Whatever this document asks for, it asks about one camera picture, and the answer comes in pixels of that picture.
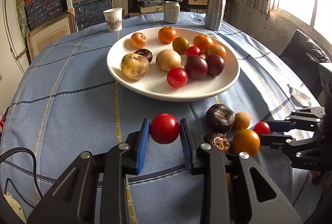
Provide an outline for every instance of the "chair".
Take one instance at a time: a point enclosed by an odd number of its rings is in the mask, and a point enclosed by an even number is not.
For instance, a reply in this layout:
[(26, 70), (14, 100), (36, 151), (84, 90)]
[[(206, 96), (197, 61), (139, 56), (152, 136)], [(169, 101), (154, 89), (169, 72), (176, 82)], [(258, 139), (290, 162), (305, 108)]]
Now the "chair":
[[(316, 99), (323, 90), (328, 97), (332, 96), (332, 86), (326, 83), (328, 80), (332, 82), (332, 63), (327, 54), (307, 35), (295, 30), (279, 58), (293, 70)], [(321, 81), (321, 72), (325, 83)]]

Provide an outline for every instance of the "black cable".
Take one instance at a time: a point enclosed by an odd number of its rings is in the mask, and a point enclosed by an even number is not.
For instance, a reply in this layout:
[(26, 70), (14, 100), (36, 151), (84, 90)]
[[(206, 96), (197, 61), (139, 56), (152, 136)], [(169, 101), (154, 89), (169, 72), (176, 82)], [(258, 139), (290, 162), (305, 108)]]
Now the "black cable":
[(21, 197), (21, 199), (22, 199), (27, 205), (29, 205), (31, 208), (34, 208), (33, 205), (31, 205), (30, 203), (28, 203), (28, 202), (26, 201), (26, 199), (23, 198), (23, 196), (21, 195), (21, 193), (19, 193), (19, 191), (17, 190), (17, 188), (15, 187), (13, 181), (11, 181), (10, 178), (7, 178), (7, 180), (6, 180), (6, 185), (5, 185), (4, 193), (5, 193), (5, 194), (7, 193), (6, 191), (7, 191), (7, 184), (8, 184), (8, 182), (11, 182), (11, 183), (12, 183), (14, 189), (16, 190), (17, 194)]
[(18, 152), (26, 152), (26, 153), (29, 153), (31, 155), (32, 161), (34, 163), (34, 167), (33, 167), (33, 170), (34, 170), (34, 184), (37, 188), (37, 191), (38, 191), (40, 197), (43, 198), (42, 192), (40, 191), (39, 186), (38, 186), (38, 182), (37, 182), (37, 161), (36, 161), (36, 157), (30, 149), (27, 149), (25, 147), (16, 147), (16, 148), (10, 149), (10, 150), (8, 150), (7, 152), (3, 153), (0, 156), (0, 164), (5, 159), (9, 158), (11, 155), (16, 154)]

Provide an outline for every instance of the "wooden frame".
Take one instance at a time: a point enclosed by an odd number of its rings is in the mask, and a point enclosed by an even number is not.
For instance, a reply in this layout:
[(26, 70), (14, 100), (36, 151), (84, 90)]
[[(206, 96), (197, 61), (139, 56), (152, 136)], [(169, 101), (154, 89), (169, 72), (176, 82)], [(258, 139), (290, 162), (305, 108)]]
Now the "wooden frame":
[(27, 33), (31, 60), (33, 60), (50, 42), (77, 32), (74, 14), (74, 9), (69, 9)]

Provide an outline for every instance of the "white plate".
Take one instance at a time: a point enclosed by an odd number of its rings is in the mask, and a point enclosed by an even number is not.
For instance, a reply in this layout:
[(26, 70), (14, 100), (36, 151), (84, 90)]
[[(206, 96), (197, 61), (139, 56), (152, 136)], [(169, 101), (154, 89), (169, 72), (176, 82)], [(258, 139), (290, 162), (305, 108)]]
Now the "white plate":
[[(189, 79), (185, 86), (178, 89), (171, 87), (166, 80), (167, 73), (160, 71), (156, 65), (156, 56), (160, 51), (173, 49), (171, 43), (164, 44), (159, 41), (158, 31), (160, 29), (161, 28), (150, 28), (137, 31), (146, 36), (148, 43), (144, 48), (150, 50), (153, 54), (150, 70), (148, 74), (140, 80), (129, 79), (121, 71), (121, 60), (123, 56), (138, 50), (130, 44), (130, 37), (134, 32), (121, 38), (111, 47), (106, 62), (108, 70), (115, 80), (128, 89), (153, 99), (170, 102), (187, 102), (220, 94), (229, 89), (238, 79), (240, 74), (239, 63), (233, 52), (227, 47), (227, 42), (223, 39), (221, 43), (217, 39), (212, 38), (215, 44), (223, 45), (226, 49), (225, 67), (222, 73), (217, 77), (206, 75), (201, 80)], [(194, 37), (201, 34), (194, 30), (175, 29), (177, 36), (187, 38), (190, 45), (192, 45)], [(186, 62), (186, 56), (181, 55), (181, 60), (181, 67), (183, 67)]]

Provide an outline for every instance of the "screw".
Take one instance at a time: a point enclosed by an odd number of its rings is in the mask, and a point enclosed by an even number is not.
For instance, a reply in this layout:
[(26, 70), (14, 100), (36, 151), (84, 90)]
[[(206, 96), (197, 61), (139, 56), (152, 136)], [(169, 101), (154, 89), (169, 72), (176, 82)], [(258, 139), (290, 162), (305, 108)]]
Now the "screw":
[(88, 151), (84, 151), (84, 152), (82, 152), (82, 153), (80, 154), (80, 157), (81, 157), (82, 159), (88, 159), (88, 158), (90, 158), (90, 152), (88, 152)]
[(127, 143), (121, 143), (118, 146), (121, 150), (126, 150), (129, 148), (129, 144), (127, 144)]
[(208, 144), (208, 143), (203, 143), (203, 144), (200, 145), (200, 148), (204, 149), (204, 150), (210, 150), (211, 149), (211, 145)]
[(249, 159), (249, 154), (247, 152), (240, 152), (239, 157), (241, 159)]

